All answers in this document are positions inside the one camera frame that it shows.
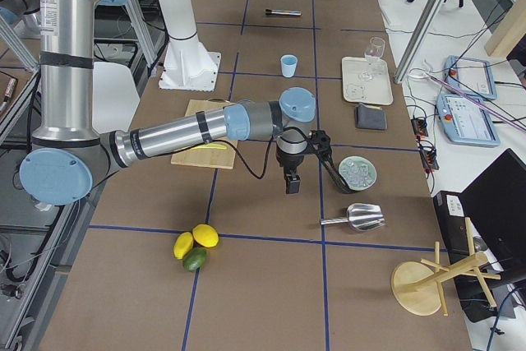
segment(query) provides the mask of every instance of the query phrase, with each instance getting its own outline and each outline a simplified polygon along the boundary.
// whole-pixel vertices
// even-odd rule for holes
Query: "lemon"
[[[188,271],[196,271],[206,261],[206,250],[202,247],[194,247],[182,260],[182,267]]]
[[[173,244],[173,254],[177,259],[182,259],[194,247],[194,237],[190,232],[181,233]]]
[[[194,239],[203,247],[215,247],[219,242],[217,230],[207,224],[198,224],[191,233]]]

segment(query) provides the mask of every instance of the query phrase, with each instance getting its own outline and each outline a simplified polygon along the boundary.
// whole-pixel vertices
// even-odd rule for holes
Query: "wine glass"
[[[360,80],[369,81],[374,78],[372,64],[380,60],[384,56],[385,40],[380,37],[371,37],[369,44],[365,48],[363,55],[367,60],[367,69],[360,74]]]

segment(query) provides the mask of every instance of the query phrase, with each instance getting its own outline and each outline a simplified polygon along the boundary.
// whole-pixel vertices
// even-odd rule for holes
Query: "label sticker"
[[[58,35],[58,0],[40,0],[41,35]]]
[[[445,199],[447,200],[447,209],[450,212],[450,215],[464,217],[464,209],[462,208],[458,196],[446,195]]]

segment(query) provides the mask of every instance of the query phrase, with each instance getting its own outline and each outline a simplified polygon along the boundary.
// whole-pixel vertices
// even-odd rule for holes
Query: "wooden mug tree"
[[[442,307],[447,316],[442,283],[457,275],[477,277],[487,301],[496,307],[495,299],[485,279],[500,279],[499,275],[482,273],[479,266],[487,263],[484,252],[475,252],[471,220],[466,217],[469,256],[451,266],[440,264],[440,244],[435,242],[435,261],[421,259],[420,262],[404,262],[398,265],[391,276],[391,288],[396,300],[407,311],[419,316],[430,316]]]

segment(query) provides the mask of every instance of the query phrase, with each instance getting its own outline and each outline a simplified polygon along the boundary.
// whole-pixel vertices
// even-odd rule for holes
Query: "small blue cup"
[[[298,58],[294,55],[284,55],[281,57],[281,74],[283,77],[292,77],[298,65]]]

